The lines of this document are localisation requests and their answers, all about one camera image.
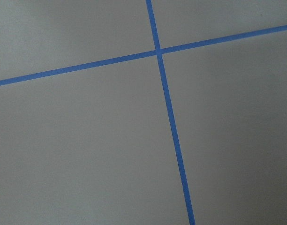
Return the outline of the crossing blue tape line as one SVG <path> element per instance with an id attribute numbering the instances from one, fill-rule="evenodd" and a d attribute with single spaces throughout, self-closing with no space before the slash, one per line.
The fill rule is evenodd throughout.
<path id="1" fill-rule="evenodd" d="M 165 98 L 165 102 L 166 102 L 166 110 L 167 110 L 167 114 L 168 114 L 172 139 L 173 139 L 173 143 L 174 143 L 174 150 L 175 150 L 175 154 L 176 154 L 176 160 L 177 160 L 177 164 L 178 164 L 178 169 L 179 169 L 179 174 L 180 174 L 180 179 L 181 179 L 181 184 L 182 184 L 182 190 L 183 190 L 187 215 L 188 215 L 188 219 L 189 219 L 189 224 L 194 225 L 196 223 L 195 222 L 195 216 L 194 216 L 194 212 L 193 212 L 193 208 L 192 208 L 192 202 L 191 202 L 191 197 L 190 197 L 190 192 L 189 192 L 189 187 L 188 187 L 188 180 L 187 180 L 187 176 L 186 176 L 186 170 L 185 170 L 185 166 L 184 166 L 184 161 L 183 161 L 178 131 L 177 131 L 176 123 L 175 123 L 174 111 L 173 111 L 172 101 L 171 101 L 171 97 L 170 97 L 169 85 L 167 83 L 166 70 L 165 70 L 165 65 L 164 65 L 164 61 L 163 61 L 163 54 L 162 54 L 162 50 L 161 50 L 161 46 L 160 46 L 160 40 L 159 40 L 159 35 L 158 35 L 158 30 L 157 30 L 156 19 L 155 19 L 155 15 L 153 12 L 152 1 L 147 0 L 146 6 L 147 6 L 147 11 L 148 11 L 149 21 L 150 21 L 150 26 L 151 26 L 151 32 L 152 32 L 152 37 L 153 37 L 153 43 L 154 43 L 158 67 L 159 67 L 159 73 L 160 73 L 162 88 L 163 88 L 163 92 L 164 92 L 164 98 Z"/>

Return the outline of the long blue tape line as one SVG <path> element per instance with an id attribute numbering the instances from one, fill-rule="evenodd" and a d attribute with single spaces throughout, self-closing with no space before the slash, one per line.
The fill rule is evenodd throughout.
<path id="1" fill-rule="evenodd" d="M 18 83 L 18 82 L 19 83 L 25 82 L 29 80 L 35 80 L 35 79 L 54 76 L 54 75 L 61 75 L 65 73 L 70 73 L 70 72 L 75 72 L 75 71 L 85 70 L 85 69 L 90 69 L 90 68 L 96 68 L 96 67 L 101 67 L 105 65 L 111 65 L 111 64 L 131 61 L 131 60 L 147 58 L 151 56 L 156 56 L 158 52 L 164 53 L 164 54 L 179 52 L 179 51 L 183 51 L 187 49 L 199 48 L 203 46 L 214 45 L 214 44 L 219 44 L 219 43 L 224 43 L 224 42 L 229 42 L 229 41 L 234 41 L 234 40 L 239 40 L 239 39 L 244 39 L 244 38 L 271 34 L 271 33 L 277 33 L 277 32 L 282 32 L 286 30 L 287 30 L 287 25 L 282 25 L 278 27 L 254 30 L 254 31 L 249 31 L 249 32 L 244 32 L 244 33 L 239 33 L 239 34 L 234 34 L 234 35 L 228 35 L 224 37 L 211 38 L 208 40 L 202 40 L 202 41 L 192 42 L 188 44 L 175 45 L 171 47 L 162 48 L 161 50 L 140 52 L 140 53 L 135 53 L 131 55 L 106 59 L 106 60 L 99 60 L 99 61 L 89 62 L 85 64 L 79 64 L 79 65 L 74 65 L 74 66 L 69 66 L 69 67 L 48 70 L 44 72 L 33 73 L 29 75 L 22 75 L 18 77 L 3 79 L 3 80 L 0 80 L 0 86 L 9 85 L 9 84 Z"/>

